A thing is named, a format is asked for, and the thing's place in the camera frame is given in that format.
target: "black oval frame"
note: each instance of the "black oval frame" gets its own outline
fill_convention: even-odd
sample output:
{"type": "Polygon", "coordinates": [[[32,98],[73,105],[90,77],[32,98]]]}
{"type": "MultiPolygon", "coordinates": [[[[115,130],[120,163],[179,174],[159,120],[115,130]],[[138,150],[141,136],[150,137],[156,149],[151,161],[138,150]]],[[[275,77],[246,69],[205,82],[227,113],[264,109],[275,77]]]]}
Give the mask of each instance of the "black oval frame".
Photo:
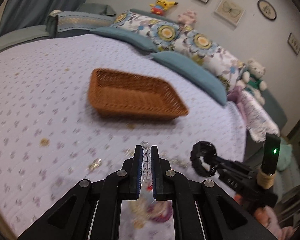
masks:
{"type": "Polygon", "coordinates": [[[268,20],[270,20],[270,21],[274,21],[274,20],[277,18],[277,11],[276,11],[275,8],[273,7],[273,5],[272,5],[271,3],[269,3],[268,1],[266,1],[266,0],[259,0],[259,1],[258,1],[258,9],[259,9],[259,11],[261,12],[261,14],[262,14],[264,17],[266,17],[268,20]],[[274,13],[275,13],[275,17],[274,17],[273,19],[269,18],[268,16],[266,16],[266,15],[263,13],[263,11],[262,11],[261,8],[260,8],[260,2],[266,2],[267,4],[269,4],[269,5],[272,7],[272,9],[274,10],[274,13]]]}

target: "blue curtain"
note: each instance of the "blue curtain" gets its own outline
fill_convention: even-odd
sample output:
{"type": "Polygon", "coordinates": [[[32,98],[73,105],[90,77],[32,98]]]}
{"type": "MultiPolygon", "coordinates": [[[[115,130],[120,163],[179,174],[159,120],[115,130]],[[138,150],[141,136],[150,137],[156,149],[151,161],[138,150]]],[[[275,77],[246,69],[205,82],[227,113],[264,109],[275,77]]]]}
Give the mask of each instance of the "blue curtain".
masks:
{"type": "Polygon", "coordinates": [[[0,37],[25,27],[43,25],[53,10],[75,11],[85,0],[8,0],[0,23],[0,37]]]}

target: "purple cloth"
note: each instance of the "purple cloth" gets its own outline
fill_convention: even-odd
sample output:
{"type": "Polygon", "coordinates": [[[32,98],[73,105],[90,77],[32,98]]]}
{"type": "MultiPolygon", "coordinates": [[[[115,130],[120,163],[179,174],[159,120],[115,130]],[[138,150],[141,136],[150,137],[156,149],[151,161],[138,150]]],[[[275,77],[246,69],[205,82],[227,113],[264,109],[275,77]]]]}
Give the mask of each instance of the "purple cloth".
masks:
{"type": "Polygon", "coordinates": [[[242,87],[241,86],[235,86],[233,90],[230,91],[230,93],[227,95],[227,100],[232,101],[236,104],[237,108],[239,109],[239,112],[242,116],[242,119],[244,123],[247,125],[248,120],[246,113],[244,111],[243,103],[242,103],[242,87]]]}

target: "oval picture frame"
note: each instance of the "oval picture frame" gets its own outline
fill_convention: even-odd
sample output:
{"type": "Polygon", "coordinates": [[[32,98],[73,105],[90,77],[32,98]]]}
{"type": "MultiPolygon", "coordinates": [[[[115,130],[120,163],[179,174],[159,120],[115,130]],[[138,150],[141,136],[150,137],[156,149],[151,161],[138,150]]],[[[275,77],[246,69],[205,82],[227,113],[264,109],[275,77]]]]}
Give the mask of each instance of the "oval picture frame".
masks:
{"type": "Polygon", "coordinates": [[[269,19],[270,21],[274,21],[277,18],[277,12],[274,7],[266,0],[258,1],[258,8],[262,15],[269,19]]]}

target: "floral pillow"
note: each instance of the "floral pillow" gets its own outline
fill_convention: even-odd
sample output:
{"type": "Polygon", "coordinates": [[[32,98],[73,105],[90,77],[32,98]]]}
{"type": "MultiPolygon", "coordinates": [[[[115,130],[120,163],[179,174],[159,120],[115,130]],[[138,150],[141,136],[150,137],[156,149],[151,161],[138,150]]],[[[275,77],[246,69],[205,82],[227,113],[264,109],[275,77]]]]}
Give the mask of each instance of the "floral pillow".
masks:
{"type": "Polygon", "coordinates": [[[131,11],[120,14],[111,27],[122,28],[152,39],[159,51],[173,50],[172,43],[179,36],[182,26],[131,11]]]}
{"type": "Polygon", "coordinates": [[[242,74],[244,63],[221,46],[214,53],[207,54],[203,59],[205,69],[215,75],[231,91],[242,74]]]}
{"type": "Polygon", "coordinates": [[[178,39],[173,43],[173,50],[203,65],[203,58],[216,52],[218,44],[190,26],[185,26],[178,39]]]}

